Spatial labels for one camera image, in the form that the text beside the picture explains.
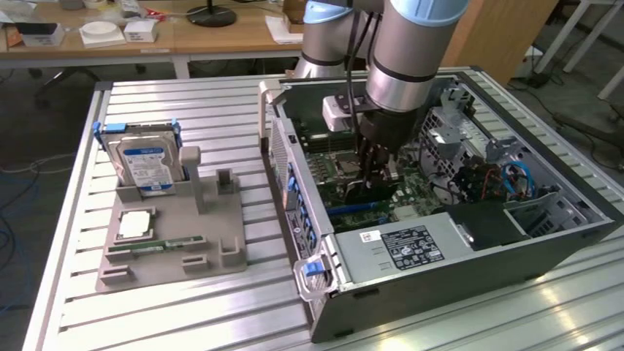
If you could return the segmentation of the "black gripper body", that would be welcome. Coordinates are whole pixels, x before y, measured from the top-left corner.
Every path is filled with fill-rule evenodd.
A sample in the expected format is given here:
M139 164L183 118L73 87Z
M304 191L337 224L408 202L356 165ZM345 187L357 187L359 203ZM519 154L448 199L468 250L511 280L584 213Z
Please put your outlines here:
M397 152L411 140L416 117L416 110L405 113L389 110L367 111L359 124L360 135L373 145L381 146L389 152Z

